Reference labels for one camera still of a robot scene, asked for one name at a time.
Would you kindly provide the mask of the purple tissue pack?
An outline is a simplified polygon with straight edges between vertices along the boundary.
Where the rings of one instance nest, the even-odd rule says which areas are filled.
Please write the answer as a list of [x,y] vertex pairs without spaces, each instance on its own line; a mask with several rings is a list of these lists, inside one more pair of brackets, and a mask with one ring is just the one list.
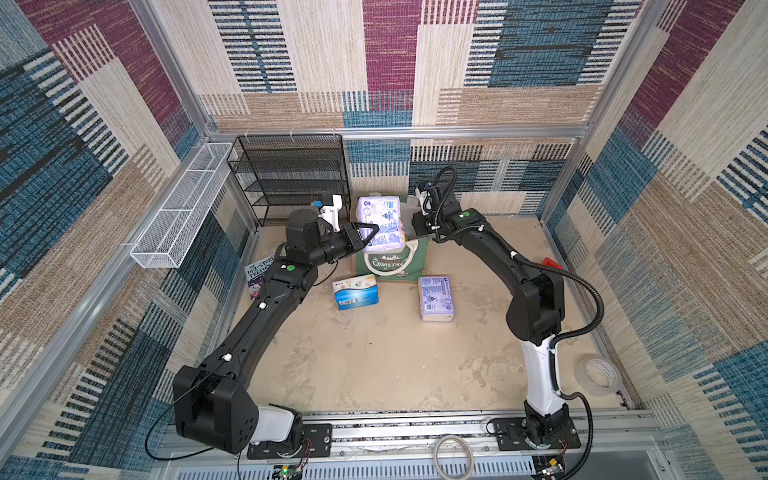
[[379,227],[364,252],[368,254],[399,253],[405,248],[405,233],[401,221],[398,196],[360,197],[357,205],[358,222]]
[[447,276],[422,276],[418,280],[420,312],[424,322],[451,322],[455,308]]

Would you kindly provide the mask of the blue wave tissue pack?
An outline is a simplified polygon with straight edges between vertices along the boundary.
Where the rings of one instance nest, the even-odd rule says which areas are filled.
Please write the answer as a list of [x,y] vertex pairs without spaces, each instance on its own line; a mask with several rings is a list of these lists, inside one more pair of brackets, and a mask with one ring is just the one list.
[[375,305],[379,302],[376,277],[368,274],[336,281],[333,295],[341,311]]

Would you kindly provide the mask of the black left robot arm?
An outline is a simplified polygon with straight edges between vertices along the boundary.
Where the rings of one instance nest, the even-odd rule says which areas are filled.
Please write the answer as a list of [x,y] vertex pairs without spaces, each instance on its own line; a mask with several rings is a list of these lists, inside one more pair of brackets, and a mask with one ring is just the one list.
[[301,413],[253,400],[248,392],[253,372],[283,323],[315,286],[320,266],[363,250],[378,231],[370,223],[333,226],[312,209],[290,214],[286,240],[277,247],[244,316],[199,366],[183,366],[176,373],[172,407],[179,436],[231,454],[261,443],[294,454],[304,445]]

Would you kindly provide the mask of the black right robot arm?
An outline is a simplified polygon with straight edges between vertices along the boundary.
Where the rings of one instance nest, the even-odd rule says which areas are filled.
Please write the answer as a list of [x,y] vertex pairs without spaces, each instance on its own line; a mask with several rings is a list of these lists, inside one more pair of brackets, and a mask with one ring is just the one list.
[[[416,196],[421,211],[411,220],[421,237],[432,234],[438,243],[453,241],[478,257],[509,290],[512,299],[506,322],[521,342],[527,376],[525,417],[521,421],[526,442],[533,448],[554,444],[571,429],[567,401],[573,394],[560,388],[558,344],[586,334],[599,325],[604,306],[597,290],[577,275],[535,263],[514,249],[475,209],[462,209],[449,184],[421,182]],[[563,333],[564,280],[581,284],[597,304],[588,326]]]

